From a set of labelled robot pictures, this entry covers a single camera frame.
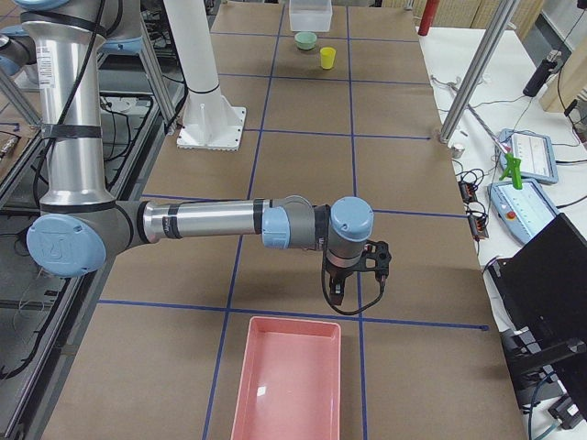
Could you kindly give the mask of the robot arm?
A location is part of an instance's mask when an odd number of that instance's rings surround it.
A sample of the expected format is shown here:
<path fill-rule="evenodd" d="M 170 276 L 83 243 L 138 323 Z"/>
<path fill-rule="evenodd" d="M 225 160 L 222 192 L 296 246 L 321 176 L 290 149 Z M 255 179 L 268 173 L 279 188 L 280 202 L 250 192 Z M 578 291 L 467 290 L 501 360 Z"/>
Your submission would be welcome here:
<path fill-rule="evenodd" d="M 143 244 L 185 237 L 258 235 L 268 248 L 322 255 L 321 282 L 338 310 L 346 279 L 389 273 L 383 242 L 371 240 L 374 214 L 357 197 L 315 206 L 283 199 L 157 204 L 119 202 L 106 187 L 97 56 L 140 54 L 148 44 L 137 1 L 24 1 L 22 31 L 1 38 L 1 65 L 38 70 L 48 190 L 27 232 L 30 256 L 65 278 L 101 269 Z"/>

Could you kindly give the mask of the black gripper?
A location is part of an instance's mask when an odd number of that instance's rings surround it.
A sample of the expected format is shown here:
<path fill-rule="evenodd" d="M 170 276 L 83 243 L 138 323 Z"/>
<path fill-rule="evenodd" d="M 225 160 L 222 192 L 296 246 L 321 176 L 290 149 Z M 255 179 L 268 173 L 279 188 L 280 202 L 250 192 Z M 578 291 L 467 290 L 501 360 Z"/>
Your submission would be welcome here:
<path fill-rule="evenodd" d="M 352 267 L 341 268 L 333 264 L 326 264 L 326 272 L 329 277 L 328 291 L 330 301 L 333 304 L 342 305 L 346 279 L 350 277 L 355 270 Z"/>

